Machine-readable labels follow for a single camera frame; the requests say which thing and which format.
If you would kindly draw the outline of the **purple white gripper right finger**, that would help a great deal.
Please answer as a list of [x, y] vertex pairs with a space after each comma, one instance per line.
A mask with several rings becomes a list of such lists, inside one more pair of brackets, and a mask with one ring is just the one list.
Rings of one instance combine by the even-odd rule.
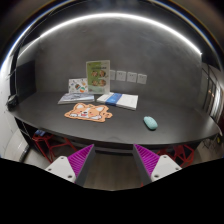
[[140, 172], [142, 186], [181, 170], [168, 155], [159, 156], [138, 144], [133, 145], [132, 153]]

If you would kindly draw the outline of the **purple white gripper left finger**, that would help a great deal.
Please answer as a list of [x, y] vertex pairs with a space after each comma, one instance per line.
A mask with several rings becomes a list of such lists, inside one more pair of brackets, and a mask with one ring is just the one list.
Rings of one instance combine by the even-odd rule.
[[58, 157], [46, 168], [46, 171], [79, 186], [84, 186], [95, 155], [94, 145], [89, 145], [68, 157]]

